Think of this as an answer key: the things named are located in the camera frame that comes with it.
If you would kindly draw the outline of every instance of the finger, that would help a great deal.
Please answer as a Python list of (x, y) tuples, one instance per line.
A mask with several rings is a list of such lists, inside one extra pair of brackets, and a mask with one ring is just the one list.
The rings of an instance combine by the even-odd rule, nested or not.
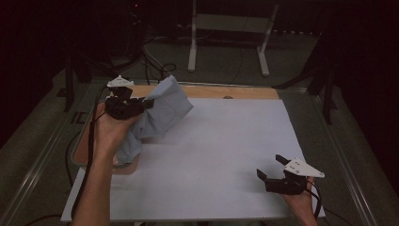
[(307, 188), (308, 188), (308, 189), (311, 189), (313, 183), (314, 183), (314, 177), (308, 177)]

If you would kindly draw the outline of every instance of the cable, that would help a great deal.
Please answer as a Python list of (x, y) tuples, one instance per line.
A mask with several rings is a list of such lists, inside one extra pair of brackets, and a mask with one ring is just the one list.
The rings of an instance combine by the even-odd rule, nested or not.
[(235, 75), (235, 77), (232, 78), (231, 82), (229, 83), (229, 86), (231, 86), (231, 83), (238, 77), (238, 74), (241, 71), (241, 67), (243, 67), (244, 61), (243, 61), (243, 53), (241, 51), (241, 48), (239, 48), (240, 50), (240, 59), (241, 59), (241, 63), (240, 63), (240, 67), (238, 68), (237, 74)]
[(89, 133), (88, 133), (88, 163), (86, 165), (85, 176), (83, 178), (82, 184), (81, 184), (81, 186), (79, 188), (79, 192), (78, 192), (78, 194), (76, 196), (76, 200), (75, 200), (75, 202), (73, 204), (73, 207), (72, 207), (72, 212), (71, 212), (71, 217), (72, 218), (73, 218), (73, 216), (74, 216), (74, 214), (76, 212), (76, 208), (77, 208), (77, 206), (78, 206), (78, 204), (80, 202), (80, 198), (82, 197), (83, 190), (85, 189), (86, 182), (88, 180), (88, 174), (90, 172), (91, 164), (93, 162), (94, 129), (95, 129), (96, 120), (99, 119), (99, 118), (96, 119), (96, 116), (97, 116), (97, 105), (100, 102), (100, 97), (102, 96), (103, 91), (105, 90), (105, 88), (106, 88), (106, 85), (104, 85), (100, 89), (100, 91), (97, 93), (97, 97), (96, 97), (95, 102), (94, 102), (93, 112), (91, 114), (91, 122), (89, 124)]
[(153, 60), (155, 60), (155, 62), (158, 63), (159, 66), (161, 66), (161, 70), (160, 70), (160, 71), (162, 71), (162, 72), (167, 72), (167, 73), (169, 73), (170, 75), (172, 75), (172, 73), (165, 67), (166, 65), (172, 65), (172, 64), (166, 64), (166, 65), (161, 64), (161, 63), (149, 52), (149, 50), (147, 49), (147, 46), (146, 46), (146, 45), (143, 45), (143, 47), (144, 47), (144, 49), (146, 50), (147, 54), (150, 56), (150, 58), (152, 58)]
[(41, 217), (41, 218), (37, 218), (37, 219), (35, 219), (35, 220), (30, 221), (29, 223), (25, 224), (24, 226), (33, 225), (33, 224), (35, 224), (35, 223), (37, 223), (37, 222), (39, 222), (39, 221), (42, 221), (42, 220), (44, 220), (44, 219), (47, 219), (47, 218), (61, 218), (61, 215), (56, 215), (56, 214), (54, 214), (54, 215), (43, 216), (43, 217)]
[[(320, 209), (321, 209), (322, 196), (321, 196), (321, 193), (320, 193), (319, 186), (317, 186), (315, 183), (312, 183), (312, 182), (310, 182), (310, 181), (308, 181), (308, 183), (310, 183), (312, 186), (314, 186), (314, 188), (316, 188), (317, 194), (319, 195), (319, 196), (316, 196), (312, 191), (306, 189), (306, 191), (308, 191), (309, 193), (311, 193), (311, 194), (317, 199), (317, 206), (316, 206), (316, 210), (314, 211), (314, 216), (317, 218), (317, 216), (319, 215)], [(350, 223), (349, 221), (347, 221), (345, 218), (343, 218), (343, 217), (341, 217), (340, 215), (338, 215), (338, 214), (332, 212), (331, 210), (329, 210), (329, 209), (327, 209), (327, 208), (325, 208), (325, 207), (324, 207), (324, 210), (327, 211), (327, 212), (329, 212), (330, 214), (334, 215), (335, 217), (340, 218), (340, 219), (343, 220), (345, 223), (347, 223), (347, 224), (353, 226), (353, 224), (351, 224), (351, 223)], [(325, 222), (326, 222), (328, 225), (331, 225), (331, 224), (327, 221), (326, 218), (325, 218)]]
[(150, 62), (149, 59), (148, 59), (145, 55), (143, 56), (143, 59), (144, 59), (144, 65), (145, 65), (145, 75), (146, 75), (146, 79), (147, 79), (148, 85), (150, 84), (150, 78), (149, 78), (148, 72), (150, 72), (150, 75), (151, 75), (151, 77), (152, 77), (153, 79), (155, 79), (158, 83), (160, 83), (160, 82), (164, 79), (163, 76), (162, 76), (162, 74), (161, 74), (161, 78), (155, 77), (155, 76), (152, 74), (152, 70), (151, 70), (151, 68), (149, 67), (149, 64), (150, 64), (152, 67), (154, 67), (156, 70), (159, 71), (159, 69), (158, 69), (152, 62)]
[(310, 181), (308, 181), (308, 183), (311, 184), (312, 186), (314, 186), (314, 188), (316, 188), (316, 191), (317, 191), (317, 194), (318, 194), (318, 196), (317, 196), (311, 190), (309, 190), (307, 188), (305, 189), (306, 191), (311, 193), (311, 195), (313, 195), (313, 197), (316, 198), (316, 200), (317, 200), (316, 209), (314, 210), (314, 217), (317, 218), (317, 217), (319, 217), (320, 210), (322, 208), (322, 195), (320, 193), (319, 187), (315, 183), (312, 183)]
[(340, 215), (338, 215), (338, 214), (336, 214), (336, 213), (332, 212), (331, 210), (329, 210), (329, 209), (326, 209), (325, 207), (324, 207), (324, 210), (326, 210), (326, 211), (327, 211), (327, 212), (329, 212), (330, 214), (334, 215), (335, 217), (337, 217), (337, 218), (341, 219), (342, 221), (344, 221), (344, 222), (345, 222), (345, 223), (347, 223), (348, 225), (351, 225), (351, 226), (353, 226), (353, 224), (352, 224), (352, 223), (350, 223), (349, 221), (347, 221), (345, 218), (341, 217)]
[(166, 38), (168, 38), (168, 37), (166, 37), (166, 36), (154, 37), (154, 38), (151, 38), (151, 39), (149, 39), (149, 40), (144, 40), (144, 41), (143, 41), (143, 44), (146, 45), (146, 44), (148, 44), (148, 43), (150, 43), (150, 42), (153, 42), (154, 40), (160, 40), (160, 39), (166, 39)]
[(70, 140), (70, 142), (68, 143), (67, 149), (65, 151), (65, 168), (67, 169), (67, 174), (68, 174), (68, 180), (70, 181), (70, 185), (73, 185), (73, 181), (72, 181), (72, 175), (71, 175), (71, 171), (70, 171), (70, 167), (69, 167), (69, 163), (68, 163), (68, 156), (69, 156), (69, 152), (70, 152), (70, 147), (72, 145), (72, 142), (77, 138), (78, 135), (80, 135), (81, 132), (77, 133), (75, 136), (73, 136), (73, 138)]

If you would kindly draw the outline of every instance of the white paper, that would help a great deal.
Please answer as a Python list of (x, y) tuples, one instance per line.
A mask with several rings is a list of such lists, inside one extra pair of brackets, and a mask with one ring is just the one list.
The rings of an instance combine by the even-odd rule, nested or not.
[[(256, 169), (283, 177), (276, 154), (303, 159), (281, 100), (189, 99), (194, 108), (165, 138), (143, 141), (131, 175), (114, 175), (111, 219), (217, 220), (286, 218), (279, 194), (265, 191)], [(62, 220), (84, 172), (79, 171)]]

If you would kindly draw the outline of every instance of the dark background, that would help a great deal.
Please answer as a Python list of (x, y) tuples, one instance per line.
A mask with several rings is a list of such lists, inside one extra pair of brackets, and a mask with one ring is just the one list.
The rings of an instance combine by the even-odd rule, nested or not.
[[(221, 10), (223, 1), (201, 2), (200, 10), (213, 12)], [(223, 10), (245, 16), (248, 12), (242, 10), (242, 4), (229, 1)], [(262, 8), (264, 1), (254, 0), (251, 4)], [(143, 29), (129, 26), (137, 18), (173, 38), (178, 36), (176, 24), (191, 23), (191, 8), (191, 1), (184, 0), (2, 1), (0, 145), (51, 89), (52, 78), (64, 68), (66, 43), (112, 66), (110, 56), (134, 58), (139, 54)], [(398, 4), (391, 1), (285, 1), (274, 26), (281, 35), (284, 31), (295, 31), (320, 36), (307, 66), (315, 67), (326, 58), (338, 65), (335, 84), (342, 89), (397, 193), (398, 15)], [(76, 59), (73, 67), (82, 81), (89, 80), (84, 60)]]

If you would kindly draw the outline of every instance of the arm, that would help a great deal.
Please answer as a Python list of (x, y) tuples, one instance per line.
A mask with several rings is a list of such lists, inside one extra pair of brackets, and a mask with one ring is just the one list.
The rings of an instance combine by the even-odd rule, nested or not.
[[(313, 183), (314, 178), (308, 177), (308, 181)], [(307, 191), (299, 195), (283, 195), (281, 197), (290, 206), (296, 220), (301, 226), (317, 226), (317, 221), (313, 215), (313, 208), (311, 206), (311, 194)]]
[[(100, 115), (103, 111), (104, 104), (101, 104), (97, 112)], [(129, 126), (137, 119), (134, 117), (128, 121), (117, 121), (104, 114), (97, 120), (93, 162), (72, 225), (109, 225), (113, 157)]]

